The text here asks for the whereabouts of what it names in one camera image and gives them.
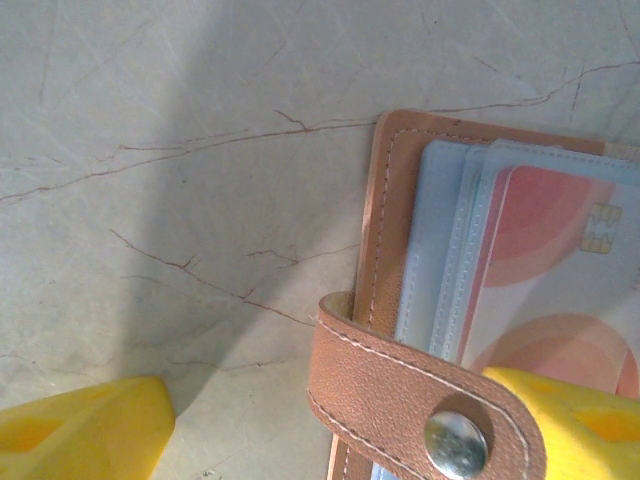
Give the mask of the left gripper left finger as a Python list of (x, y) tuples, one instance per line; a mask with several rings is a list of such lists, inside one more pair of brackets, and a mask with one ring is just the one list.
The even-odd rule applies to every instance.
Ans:
[(174, 431), (164, 382), (127, 378), (1, 411), (3, 479), (148, 479)]

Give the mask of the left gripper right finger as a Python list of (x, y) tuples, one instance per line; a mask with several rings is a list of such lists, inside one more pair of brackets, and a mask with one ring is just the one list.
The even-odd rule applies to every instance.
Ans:
[(544, 440), (547, 479), (637, 479), (639, 402), (510, 368), (483, 375), (528, 408)]

